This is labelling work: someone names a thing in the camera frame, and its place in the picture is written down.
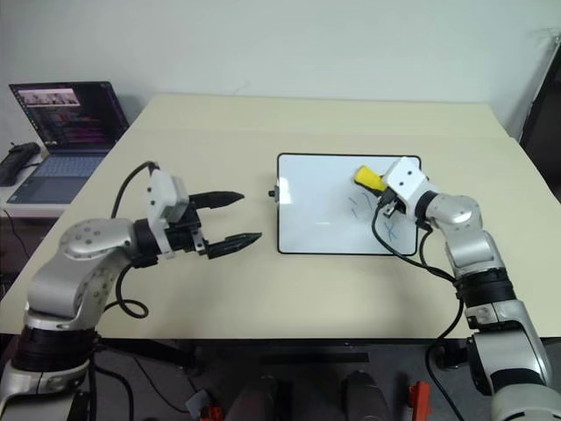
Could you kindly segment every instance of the whiteboard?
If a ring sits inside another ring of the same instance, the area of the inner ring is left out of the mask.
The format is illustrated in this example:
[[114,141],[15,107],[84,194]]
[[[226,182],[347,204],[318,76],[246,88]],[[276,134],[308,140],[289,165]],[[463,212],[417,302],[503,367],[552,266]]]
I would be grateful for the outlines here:
[[[353,177],[361,165],[383,175],[401,156],[282,153],[277,158],[280,253],[390,254],[372,233],[378,198]],[[412,156],[421,166],[419,157]],[[415,222],[381,213],[377,233],[403,254],[416,252]]]

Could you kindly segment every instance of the yellow object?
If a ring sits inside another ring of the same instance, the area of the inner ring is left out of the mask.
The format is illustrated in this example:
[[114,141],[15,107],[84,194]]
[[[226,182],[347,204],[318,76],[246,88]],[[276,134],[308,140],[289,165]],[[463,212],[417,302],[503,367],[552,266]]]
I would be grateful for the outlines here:
[[354,175],[354,182],[359,186],[372,191],[376,196],[379,196],[386,186],[382,182],[382,177],[374,173],[366,165],[361,166]]

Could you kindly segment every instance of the black cable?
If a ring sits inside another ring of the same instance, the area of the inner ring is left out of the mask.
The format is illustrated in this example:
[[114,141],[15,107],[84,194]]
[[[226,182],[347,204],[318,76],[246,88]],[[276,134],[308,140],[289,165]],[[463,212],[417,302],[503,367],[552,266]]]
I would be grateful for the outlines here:
[[426,349],[424,353],[424,365],[427,368],[427,371],[429,372],[430,378],[437,385],[438,389],[440,390],[440,393],[442,393],[442,396],[444,396],[444,399],[446,399],[446,402],[450,405],[451,409],[454,411],[454,414],[456,414],[456,417],[458,418],[459,421],[464,421],[464,417],[462,416],[461,412],[459,411],[458,407],[456,406],[450,395],[448,395],[448,392],[446,391],[444,386],[441,384],[441,382],[437,379],[434,372],[432,371],[432,367],[430,366],[430,354],[432,353],[433,349],[435,349],[437,345],[441,342],[441,340],[443,340],[446,336],[448,336],[450,332],[452,332],[456,328],[463,314],[464,314],[464,300],[459,300],[458,313],[456,313],[456,317],[454,318],[450,326],[448,326],[446,330],[442,332],[438,336],[438,338],[435,339],[435,341],[429,345],[429,347]]
[[6,209],[4,209],[4,213],[6,214],[6,217],[8,217],[8,220],[10,221],[11,231],[13,232],[14,237],[16,237],[18,239],[19,244],[21,244],[21,248],[24,249],[24,254],[27,257],[27,260],[31,259],[31,255],[29,254],[29,252],[27,252],[27,247],[25,247],[24,241],[21,239],[21,237],[19,237],[19,234],[16,232],[16,227],[14,225],[14,220],[12,219],[11,215],[8,213],[8,211]]
[[22,169],[26,169],[26,168],[37,167],[39,164],[40,162],[35,162],[34,164],[24,165],[19,170],[21,171]]
[[391,254],[393,254],[396,257],[399,257],[403,261],[406,261],[410,265],[413,265],[417,268],[421,268],[421,269],[425,269],[425,270],[429,271],[434,276],[438,276],[438,277],[443,278],[443,279],[445,279],[447,281],[450,281],[450,282],[455,282],[456,281],[456,279],[452,275],[447,274],[442,269],[435,268],[435,267],[429,266],[427,264],[419,263],[418,261],[415,261],[413,259],[410,259],[407,256],[404,256],[403,254],[401,254],[400,252],[395,250],[393,247],[391,247],[376,231],[376,220],[378,219],[379,213],[380,213],[380,207],[377,207],[376,210],[374,211],[374,218],[372,220],[372,233],[374,234],[374,237],[378,240],[378,242],[380,244],[382,244]]
[[[132,264],[129,263],[123,268],[123,270],[119,274],[117,281],[115,282],[115,297],[117,298],[117,300],[107,304],[105,306],[105,309],[103,309],[103,312],[118,305],[122,311],[124,311],[127,315],[131,316],[132,318],[147,318],[150,311],[148,310],[148,307],[146,307],[144,303],[141,303],[140,301],[137,300],[123,298],[124,276],[127,274],[129,270],[131,270],[131,268],[132,268]],[[142,312],[137,313],[136,311],[132,310],[129,307],[129,304],[138,306],[142,310]]]
[[132,395],[131,384],[122,375],[114,373],[106,368],[101,368],[99,366],[95,366],[95,368],[96,368],[96,372],[99,373],[100,375],[107,375],[109,377],[113,377],[115,380],[119,381],[123,385],[129,400],[129,421],[134,421],[134,396]]
[[[380,213],[380,207],[377,207],[375,212],[374,212],[374,218],[373,218],[373,221],[372,221],[372,232],[374,234],[374,237],[378,240],[378,242],[380,244],[382,244],[390,253],[392,253],[396,257],[399,257],[400,259],[406,261],[407,263],[409,263],[409,264],[411,264],[411,265],[413,265],[417,268],[423,268],[423,269],[427,270],[429,273],[431,273],[434,276],[444,278],[445,280],[450,281],[450,282],[455,282],[456,281],[456,279],[452,275],[448,274],[447,272],[443,271],[442,269],[435,268],[435,267],[432,267],[429,264],[427,264],[427,261],[424,257],[424,245],[427,241],[427,238],[433,233],[432,227],[430,227],[430,225],[424,226],[424,229],[426,229],[427,231],[426,231],[426,233],[424,233],[423,237],[421,238],[421,242],[419,243],[419,259],[421,260],[421,263],[419,263],[418,261],[412,260],[412,259],[408,258],[407,256],[404,256],[403,254],[399,253],[397,250],[393,249],[386,241],[384,241],[380,237],[380,235],[376,232],[376,227],[375,227],[376,220],[378,219],[379,213]],[[437,345],[446,336],[448,336],[450,334],[450,332],[452,332],[456,328],[460,319],[463,316],[464,300],[460,299],[458,301],[459,301],[459,305],[458,305],[458,312],[456,313],[456,317],[454,318],[454,320],[452,320],[452,323],[450,323],[450,325],[446,328],[446,330],[444,330],[444,332],[442,332],[440,335],[438,335],[438,337],[426,349],[425,354],[424,354],[424,364],[425,364],[425,367],[427,368],[427,372],[429,373],[430,378],[437,385],[438,389],[440,390],[440,393],[442,393],[444,399],[450,405],[452,411],[454,412],[454,414],[456,415],[458,420],[459,421],[464,421],[464,417],[462,416],[458,407],[456,406],[456,404],[454,403],[454,401],[452,400],[452,398],[450,397],[450,395],[448,394],[448,392],[446,391],[446,389],[444,388],[442,383],[437,379],[434,372],[432,371],[432,367],[430,366],[430,354],[432,353],[433,349],[435,349],[437,347]]]
[[97,418],[97,386],[96,386],[96,361],[94,354],[89,357],[88,365],[89,384],[89,417],[88,421],[96,421]]
[[[132,357],[132,359],[134,360],[134,362],[137,363],[138,368],[140,368],[140,371],[142,371],[142,374],[144,375],[144,377],[148,380],[148,382],[150,383],[150,386],[152,386],[152,389],[154,390],[154,392],[156,392],[156,395],[158,395],[160,397],[160,399],[162,401],[164,401],[167,406],[169,406],[170,408],[172,408],[173,410],[176,410],[177,412],[180,412],[181,414],[187,414],[188,410],[183,410],[182,408],[179,408],[177,406],[175,406],[174,404],[172,404],[171,402],[169,402],[167,400],[167,398],[165,396],[162,395],[162,393],[158,390],[158,388],[156,387],[156,385],[154,384],[152,378],[150,377],[150,375],[146,372],[146,369],[144,367],[142,367],[142,364],[140,364],[140,361],[136,358],[136,357]],[[193,384],[193,382],[191,381],[191,379],[187,378],[189,385],[191,386],[191,388],[194,390],[194,392],[196,393],[196,388],[195,385]]]
[[152,171],[154,169],[158,169],[160,167],[158,167],[158,164],[154,161],[146,161],[146,162],[140,164],[138,167],[134,168],[132,170],[132,172],[127,175],[127,177],[123,181],[123,184],[121,184],[121,187],[119,188],[119,191],[117,193],[117,197],[115,198],[115,203],[113,204],[113,210],[111,211],[111,218],[114,218],[114,217],[117,216],[117,211],[119,210],[119,205],[121,204],[121,199],[123,198],[123,194],[124,194],[124,191],[126,190],[127,186],[129,185],[131,180],[134,178],[134,176],[136,174],[138,174],[140,171],[142,171],[144,168],[148,168],[150,173],[152,173]]

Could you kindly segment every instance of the laptop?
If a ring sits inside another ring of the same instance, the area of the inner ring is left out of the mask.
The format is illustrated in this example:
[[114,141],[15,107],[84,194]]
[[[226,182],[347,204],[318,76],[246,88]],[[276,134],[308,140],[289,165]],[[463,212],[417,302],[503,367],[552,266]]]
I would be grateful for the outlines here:
[[128,129],[109,82],[11,84],[49,155],[8,203],[70,203]]

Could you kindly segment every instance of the beige table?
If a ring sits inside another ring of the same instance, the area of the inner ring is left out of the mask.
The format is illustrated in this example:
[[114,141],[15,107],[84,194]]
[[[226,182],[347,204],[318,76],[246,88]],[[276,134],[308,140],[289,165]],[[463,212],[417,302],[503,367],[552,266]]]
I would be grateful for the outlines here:
[[[246,199],[203,210],[205,236],[263,232],[221,259],[194,253],[131,271],[124,294],[149,318],[112,309],[98,326],[125,338],[428,338],[455,314],[453,288],[392,257],[276,252],[278,153],[417,154],[443,191],[477,198],[518,296],[542,336],[561,335],[561,206],[486,105],[368,103],[213,96],[156,96],[103,161],[0,304],[0,331],[22,327],[25,290],[62,231],[107,217],[117,189],[152,159],[183,178],[190,193],[232,189]],[[131,184],[120,216],[142,218],[147,174]],[[427,257],[447,268],[439,234]],[[454,332],[465,336],[465,322]]]

